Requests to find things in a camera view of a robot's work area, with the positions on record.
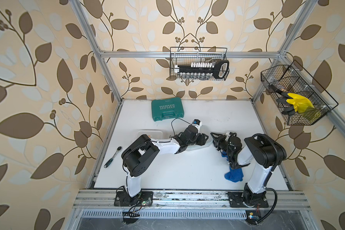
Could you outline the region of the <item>yellow rubber glove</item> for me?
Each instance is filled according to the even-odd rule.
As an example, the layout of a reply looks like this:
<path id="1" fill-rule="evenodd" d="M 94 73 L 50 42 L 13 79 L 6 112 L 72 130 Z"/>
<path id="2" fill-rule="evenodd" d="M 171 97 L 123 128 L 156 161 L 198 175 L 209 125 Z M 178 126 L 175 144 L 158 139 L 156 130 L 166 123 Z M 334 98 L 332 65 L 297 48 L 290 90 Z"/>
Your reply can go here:
<path id="1" fill-rule="evenodd" d="M 287 95 L 289 98 L 286 102 L 293 105 L 294 111 L 297 113 L 304 113 L 315 108 L 312 102 L 302 95 L 294 93 L 288 93 Z"/>

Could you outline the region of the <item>blue cleaning cloth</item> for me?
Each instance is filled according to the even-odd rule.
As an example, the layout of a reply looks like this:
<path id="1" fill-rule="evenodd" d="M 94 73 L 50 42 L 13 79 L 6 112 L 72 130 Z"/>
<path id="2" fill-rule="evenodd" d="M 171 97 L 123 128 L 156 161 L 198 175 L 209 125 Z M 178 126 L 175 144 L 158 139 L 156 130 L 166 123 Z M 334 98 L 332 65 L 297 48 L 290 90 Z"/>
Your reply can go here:
<path id="1" fill-rule="evenodd" d="M 234 183 L 241 182 L 243 180 L 243 172 L 242 169 L 233 169 L 232 166 L 236 165 L 236 159 L 235 156 L 229 156 L 227 152 L 221 151 L 221 156 L 223 158 L 226 158 L 226 160 L 229 162 L 230 165 L 230 171 L 225 173 L 224 177 L 228 181 L 232 181 Z"/>

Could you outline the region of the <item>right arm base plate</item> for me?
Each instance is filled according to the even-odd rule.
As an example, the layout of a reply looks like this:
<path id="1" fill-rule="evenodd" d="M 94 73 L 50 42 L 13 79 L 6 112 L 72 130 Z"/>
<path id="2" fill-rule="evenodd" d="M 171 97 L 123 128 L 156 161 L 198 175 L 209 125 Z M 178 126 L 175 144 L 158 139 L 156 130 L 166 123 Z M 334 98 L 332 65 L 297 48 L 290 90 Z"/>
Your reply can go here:
<path id="1" fill-rule="evenodd" d="M 228 199 L 231 208 L 268 208 L 269 204 L 266 200 L 266 192 L 259 194 L 252 194 L 249 191 L 243 192 L 228 192 Z"/>

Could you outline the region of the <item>black handled pliers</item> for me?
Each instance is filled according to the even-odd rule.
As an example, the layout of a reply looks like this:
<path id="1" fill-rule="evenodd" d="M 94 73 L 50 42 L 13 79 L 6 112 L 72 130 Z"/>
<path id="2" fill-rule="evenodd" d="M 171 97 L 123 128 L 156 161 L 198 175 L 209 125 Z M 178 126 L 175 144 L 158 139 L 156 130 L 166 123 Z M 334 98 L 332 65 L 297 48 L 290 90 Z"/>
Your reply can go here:
<path id="1" fill-rule="evenodd" d="M 295 105 L 288 102 L 288 100 L 293 99 L 293 96 L 295 95 L 294 93 L 283 91 L 273 84 L 270 84 L 270 89 L 273 90 L 276 94 L 281 95 L 280 98 L 276 99 L 276 102 L 281 104 L 283 107 L 281 111 L 282 115 L 292 116 L 296 114 Z"/>

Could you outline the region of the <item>clear lunch box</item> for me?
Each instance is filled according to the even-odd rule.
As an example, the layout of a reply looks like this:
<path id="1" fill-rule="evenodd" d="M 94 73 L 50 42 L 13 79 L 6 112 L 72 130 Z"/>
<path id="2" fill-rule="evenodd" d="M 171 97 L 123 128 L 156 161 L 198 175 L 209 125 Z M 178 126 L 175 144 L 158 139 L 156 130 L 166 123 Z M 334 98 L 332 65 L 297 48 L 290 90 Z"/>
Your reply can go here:
<path id="1" fill-rule="evenodd" d="M 187 147 L 186 151 L 200 150 L 209 147 L 213 143 L 212 136 L 208 136 L 204 133 L 199 133 L 198 138 L 194 145 Z"/>
<path id="2" fill-rule="evenodd" d="M 163 140 L 163 132 L 161 130 L 156 130 L 156 129 L 143 129 L 137 131 L 136 134 L 136 143 L 143 143 L 144 141 L 137 141 L 137 139 L 142 136 L 142 135 L 147 135 L 151 140 Z"/>

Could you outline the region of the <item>black socket set holder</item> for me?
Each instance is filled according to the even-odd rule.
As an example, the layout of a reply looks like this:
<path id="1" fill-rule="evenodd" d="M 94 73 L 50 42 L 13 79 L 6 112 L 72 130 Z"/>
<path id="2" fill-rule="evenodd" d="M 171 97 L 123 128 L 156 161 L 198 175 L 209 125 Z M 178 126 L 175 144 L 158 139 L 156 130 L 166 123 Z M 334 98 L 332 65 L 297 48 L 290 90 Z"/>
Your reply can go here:
<path id="1" fill-rule="evenodd" d="M 228 60 L 212 62 L 191 62 L 189 65 L 174 65 L 173 73 L 182 79 L 225 80 L 230 73 Z"/>

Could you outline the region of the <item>green plastic tool case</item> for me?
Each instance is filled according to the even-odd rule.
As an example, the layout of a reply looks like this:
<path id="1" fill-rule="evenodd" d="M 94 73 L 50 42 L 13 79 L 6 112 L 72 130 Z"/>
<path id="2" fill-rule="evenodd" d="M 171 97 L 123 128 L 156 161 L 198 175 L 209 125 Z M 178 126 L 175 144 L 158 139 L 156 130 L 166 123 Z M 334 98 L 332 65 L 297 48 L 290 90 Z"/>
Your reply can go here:
<path id="1" fill-rule="evenodd" d="M 182 100 L 179 97 L 151 102 L 151 114 L 154 121 L 162 121 L 172 118 L 183 118 L 184 109 Z"/>

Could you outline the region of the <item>aluminium front rail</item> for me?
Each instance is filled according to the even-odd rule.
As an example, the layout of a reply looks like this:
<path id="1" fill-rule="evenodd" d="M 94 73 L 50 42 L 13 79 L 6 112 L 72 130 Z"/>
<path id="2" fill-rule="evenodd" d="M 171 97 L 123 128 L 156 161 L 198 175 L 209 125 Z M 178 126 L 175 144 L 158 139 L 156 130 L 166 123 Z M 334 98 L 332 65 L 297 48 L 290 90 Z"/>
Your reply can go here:
<path id="1" fill-rule="evenodd" d="M 147 209 L 242 209 L 242 210 L 269 210 L 275 201 L 273 192 L 267 192 L 265 201 L 268 207 L 262 205 L 245 206 L 235 203 L 233 198 L 228 196 L 224 190 L 145 190 L 152 192 L 151 198 L 143 198 L 142 201 L 151 200 Z M 303 192 L 300 191 L 278 191 L 278 201 L 275 210 L 296 210 L 309 211 L 310 204 Z M 74 208 L 90 209 L 117 209 L 130 208 L 124 206 L 122 198 L 116 190 L 106 189 L 82 189 L 78 192 L 73 204 Z"/>

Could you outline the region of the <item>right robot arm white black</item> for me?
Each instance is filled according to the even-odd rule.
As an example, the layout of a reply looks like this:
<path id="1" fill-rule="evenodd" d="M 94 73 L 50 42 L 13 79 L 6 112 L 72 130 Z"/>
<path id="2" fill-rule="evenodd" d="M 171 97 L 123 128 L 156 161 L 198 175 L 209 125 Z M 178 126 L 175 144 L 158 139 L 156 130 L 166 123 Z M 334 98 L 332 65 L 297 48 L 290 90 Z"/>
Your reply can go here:
<path id="1" fill-rule="evenodd" d="M 236 133 L 211 133 L 214 147 L 227 159 L 230 174 L 235 181 L 243 178 L 242 168 L 255 161 L 251 178 L 243 189 L 243 202 L 249 204 L 262 198 L 267 191 L 267 183 L 274 170 L 286 158 L 285 149 L 266 134 L 254 134 L 245 138 L 242 145 Z"/>

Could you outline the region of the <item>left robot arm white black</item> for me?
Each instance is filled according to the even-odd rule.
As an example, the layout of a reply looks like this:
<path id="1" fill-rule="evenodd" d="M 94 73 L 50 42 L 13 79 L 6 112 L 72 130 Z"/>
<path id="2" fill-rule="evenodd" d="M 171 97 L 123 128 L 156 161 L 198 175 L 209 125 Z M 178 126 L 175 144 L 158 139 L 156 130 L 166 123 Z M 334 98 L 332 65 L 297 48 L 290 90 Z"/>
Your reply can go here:
<path id="1" fill-rule="evenodd" d="M 141 192 L 141 175 L 156 156 L 179 154 L 190 146 L 205 146 L 209 136 L 199 130 L 200 126 L 189 125 L 183 132 L 167 140 L 151 139 L 146 134 L 139 136 L 121 155 L 123 170 L 126 172 L 125 193 L 134 198 Z"/>

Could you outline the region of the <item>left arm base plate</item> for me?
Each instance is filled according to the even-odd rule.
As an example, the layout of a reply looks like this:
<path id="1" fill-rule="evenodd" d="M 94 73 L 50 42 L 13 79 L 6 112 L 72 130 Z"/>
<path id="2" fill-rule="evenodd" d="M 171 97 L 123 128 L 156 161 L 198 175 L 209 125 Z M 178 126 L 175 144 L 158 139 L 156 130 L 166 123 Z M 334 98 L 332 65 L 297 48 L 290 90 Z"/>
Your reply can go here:
<path id="1" fill-rule="evenodd" d="M 153 202 L 153 192 L 141 191 L 134 197 L 130 197 L 127 191 L 118 191 L 116 193 L 115 207 L 133 207 L 133 206 L 150 206 Z"/>

